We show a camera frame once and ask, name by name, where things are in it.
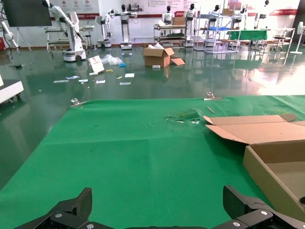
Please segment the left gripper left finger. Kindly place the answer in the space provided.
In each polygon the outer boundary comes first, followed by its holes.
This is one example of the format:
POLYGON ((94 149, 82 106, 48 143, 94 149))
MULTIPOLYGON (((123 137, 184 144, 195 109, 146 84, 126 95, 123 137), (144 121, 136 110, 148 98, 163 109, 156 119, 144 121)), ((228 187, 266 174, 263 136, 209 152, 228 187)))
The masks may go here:
POLYGON ((75 198, 58 202, 47 214, 18 226, 19 229, 101 229, 89 221, 92 212, 92 188, 86 187, 75 198))

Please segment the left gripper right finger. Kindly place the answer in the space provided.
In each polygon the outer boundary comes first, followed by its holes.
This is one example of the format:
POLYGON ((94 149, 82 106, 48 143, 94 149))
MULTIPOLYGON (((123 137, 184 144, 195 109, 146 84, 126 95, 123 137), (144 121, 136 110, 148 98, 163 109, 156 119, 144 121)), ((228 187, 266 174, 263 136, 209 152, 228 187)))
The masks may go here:
POLYGON ((216 229, 303 229, 305 223, 281 214, 259 198, 240 194, 232 186, 223 187, 223 208, 230 221, 216 229))

